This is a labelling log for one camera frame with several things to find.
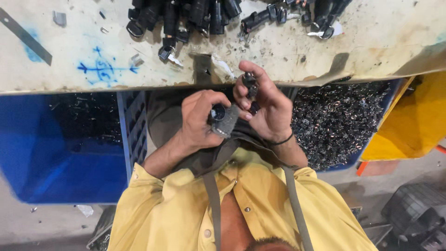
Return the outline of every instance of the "shirt sleeve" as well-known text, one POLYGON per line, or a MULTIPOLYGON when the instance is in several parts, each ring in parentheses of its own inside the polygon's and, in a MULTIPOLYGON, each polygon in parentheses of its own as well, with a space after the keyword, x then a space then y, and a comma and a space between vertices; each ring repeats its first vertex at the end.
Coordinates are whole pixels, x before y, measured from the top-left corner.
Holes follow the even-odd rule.
POLYGON ((315 250, 377 250, 333 186, 309 167, 296 170, 294 179, 315 250))
POLYGON ((111 228, 108 250, 125 251, 154 206, 161 202, 163 181, 135 163, 128 188, 122 193, 111 228))

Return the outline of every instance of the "gray abrasive pad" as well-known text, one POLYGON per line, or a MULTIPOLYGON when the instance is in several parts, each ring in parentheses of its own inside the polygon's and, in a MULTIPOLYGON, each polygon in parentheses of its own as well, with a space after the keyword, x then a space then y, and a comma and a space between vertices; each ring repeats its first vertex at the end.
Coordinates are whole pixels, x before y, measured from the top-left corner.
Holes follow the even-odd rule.
POLYGON ((232 104, 229 108, 226 108, 225 111, 225 117, 212 124, 212 131, 221 137, 229 138, 235 127, 235 123, 239 118, 239 108, 237 105, 232 104))

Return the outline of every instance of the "man's left hand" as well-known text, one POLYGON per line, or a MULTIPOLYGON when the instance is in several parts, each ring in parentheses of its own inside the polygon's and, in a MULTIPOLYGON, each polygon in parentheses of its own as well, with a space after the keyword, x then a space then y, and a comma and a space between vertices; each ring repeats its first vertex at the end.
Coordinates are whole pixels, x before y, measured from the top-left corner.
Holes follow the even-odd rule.
POLYGON ((226 107, 231 106, 226 95, 212 90, 196 92, 183 100, 181 108, 183 126, 178 133, 188 152, 194 153, 203 148, 218 146, 223 142, 223 138, 214 134, 211 126, 207 124, 212 105, 218 103, 226 107))

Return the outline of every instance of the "man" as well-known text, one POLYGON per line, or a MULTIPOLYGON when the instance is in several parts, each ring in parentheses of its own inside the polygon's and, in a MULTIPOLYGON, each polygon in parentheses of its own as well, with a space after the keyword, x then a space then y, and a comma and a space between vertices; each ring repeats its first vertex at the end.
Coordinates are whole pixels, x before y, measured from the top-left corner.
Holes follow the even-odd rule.
POLYGON ((238 78, 240 119, 230 139, 206 123, 213 104, 231 105, 223 93, 195 92, 182 101, 182 116, 179 105, 166 105, 179 95, 151 97, 158 149, 135 164, 109 250, 376 250, 336 189, 306 167, 290 128, 291 100, 259 66, 242 61, 239 68, 254 74, 261 109, 248 112, 238 78))

